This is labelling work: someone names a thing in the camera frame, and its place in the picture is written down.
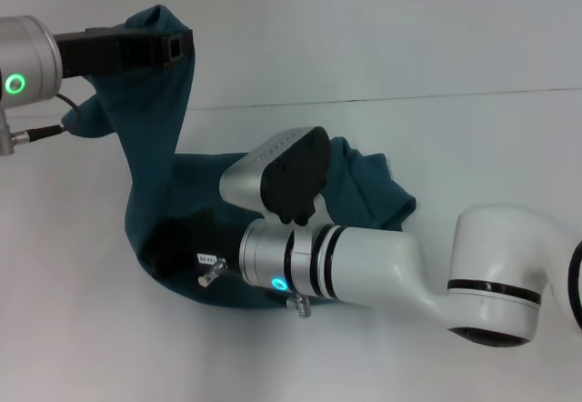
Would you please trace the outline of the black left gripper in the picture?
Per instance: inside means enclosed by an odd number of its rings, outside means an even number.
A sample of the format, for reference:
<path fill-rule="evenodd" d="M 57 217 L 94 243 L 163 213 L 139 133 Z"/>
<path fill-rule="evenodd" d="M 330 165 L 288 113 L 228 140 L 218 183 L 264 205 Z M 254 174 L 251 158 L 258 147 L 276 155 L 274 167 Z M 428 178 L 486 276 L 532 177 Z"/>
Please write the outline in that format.
<path fill-rule="evenodd" d="M 191 30 L 163 35 L 145 29 L 91 28 L 54 39 L 64 78 L 168 67 L 195 55 Z"/>

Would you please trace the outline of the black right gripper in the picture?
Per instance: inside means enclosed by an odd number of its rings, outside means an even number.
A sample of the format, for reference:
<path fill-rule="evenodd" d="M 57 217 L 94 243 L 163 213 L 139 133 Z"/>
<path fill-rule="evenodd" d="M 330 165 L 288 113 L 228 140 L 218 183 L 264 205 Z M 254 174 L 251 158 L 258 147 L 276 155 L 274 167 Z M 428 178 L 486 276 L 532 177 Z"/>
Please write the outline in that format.
<path fill-rule="evenodd" d="M 159 222 L 148 236 L 148 269 L 154 279 L 168 280 L 192 270 L 196 276 L 209 268 L 200 254 L 226 261 L 228 282 L 241 284 L 239 247 L 249 225 L 248 216 L 228 217 L 217 212 L 195 212 Z"/>

